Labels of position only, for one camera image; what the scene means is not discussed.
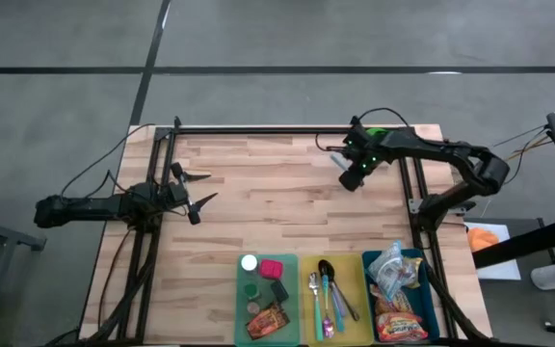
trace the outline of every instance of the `gray floor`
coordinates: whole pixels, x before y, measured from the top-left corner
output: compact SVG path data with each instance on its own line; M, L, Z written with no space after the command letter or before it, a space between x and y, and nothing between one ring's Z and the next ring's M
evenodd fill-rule
M160 3L0 0L0 67L142 66ZM173 0L156 65L555 66L555 1ZM102 224L38 229L34 204L124 134L140 80L0 75L0 224L48 237L42 254L15 257L0 301L0 345L41 344L78 324ZM491 145L555 111L555 74L153 76L141 123L175 115L189 124L345 123L375 106ZM496 151L504 156L526 140ZM68 193L90 191L119 156ZM528 154L516 181L479 201L472 216L489 201L486 217L555 221L555 149ZM486 295L497 307L500 294ZM490 309L501 339L506 330L495 327L513 319L509 310ZM532 342L539 331L522 326L511 341Z

